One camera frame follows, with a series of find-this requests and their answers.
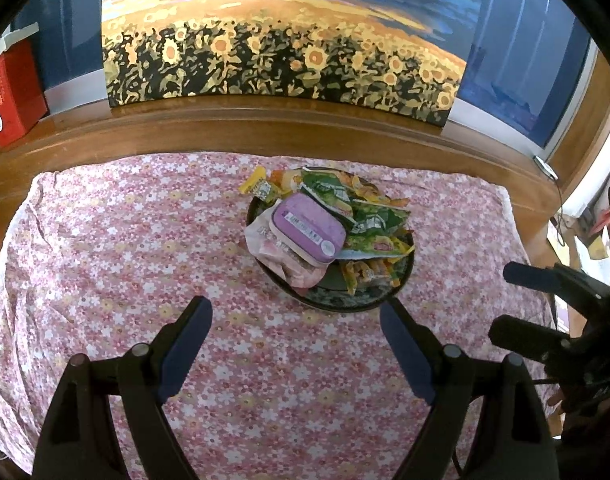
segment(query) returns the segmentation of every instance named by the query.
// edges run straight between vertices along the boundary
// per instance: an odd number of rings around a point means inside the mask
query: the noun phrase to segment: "canvas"
[[[481,0],[103,0],[111,106],[267,94],[443,126]]]

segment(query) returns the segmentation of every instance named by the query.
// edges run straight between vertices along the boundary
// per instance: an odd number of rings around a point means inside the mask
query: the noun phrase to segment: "pink floral tablecloth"
[[[410,199],[416,264],[400,300],[441,341],[501,358],[503,313],[551,323],[543,296],[506,284],[526,260],[507,192],[462,174],[232,153],[134,156],[37,176],[0,254],[0,448],[31,471],[69,357],[150,341],[192,296],[213,326],[164,410],[201,479],[389,479],[428,413],[380,331],[378,310],[336,315],[291,299],[243,237],[257,164],[337,166]],[[120,402],[132,478],[144,471]],[[468,417],[461,460],[475,430]]]

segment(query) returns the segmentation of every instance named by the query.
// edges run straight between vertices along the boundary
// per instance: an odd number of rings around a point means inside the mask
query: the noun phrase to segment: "bowl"
[[[312,169],[328,170],[330,168]],[[246,224],[251,224],[268,207],[269,205],[254,197],[247,210]],[[400,239],[410,246],[414,244],[414,238],[411,233],[400,237]],[[391,286],[389,284],[364,286],[358,288],[354,296],[347,292],[347,286],[338,261],[331,263],[327,267],[327,272],[323,279],[317,285],[311,287],[304,296],[297,293],[287,282],[269,270],[267,266],[258,260],[256,261],[272,282],[301,303],[330,312],[361,312],[378,307],[384,301],[395,296],[405,286],[414,268],[415,253],[416,251],[412,251],[394,264],[394,269],[400,277],[399,286]]]

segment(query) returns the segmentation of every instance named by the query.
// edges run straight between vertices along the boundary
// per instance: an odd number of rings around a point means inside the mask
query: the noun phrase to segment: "purple container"
[[[294,193],[278,204],[270,228],[316,267],[327,266],[336,259],[346,236],[338,219],[304,193]]]

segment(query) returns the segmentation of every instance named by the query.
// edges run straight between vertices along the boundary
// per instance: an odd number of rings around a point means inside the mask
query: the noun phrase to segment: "bolt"
[[[507,356],[507,360],[514,366],[522,365],[522,357],[520,357],[518,354],[515,354],[514,352]]]
[[[69,363],[72,366],[80,366],[86,360],[87,360],[87,356],[85,354],[76,354],[76,355],[72,356],[72,358],[69,360]]]
[[[462,350],[456,345],[445,345],[445,348],[443,348],[442,351],[447,357],[451,357],[452,359],[456,359],[462,354]]]
[[[143,357],[143,355],[147,355],[147,352],[149,352],[149,345],[147,343],[138,343],[131,348],[131,353],[136,357]]]

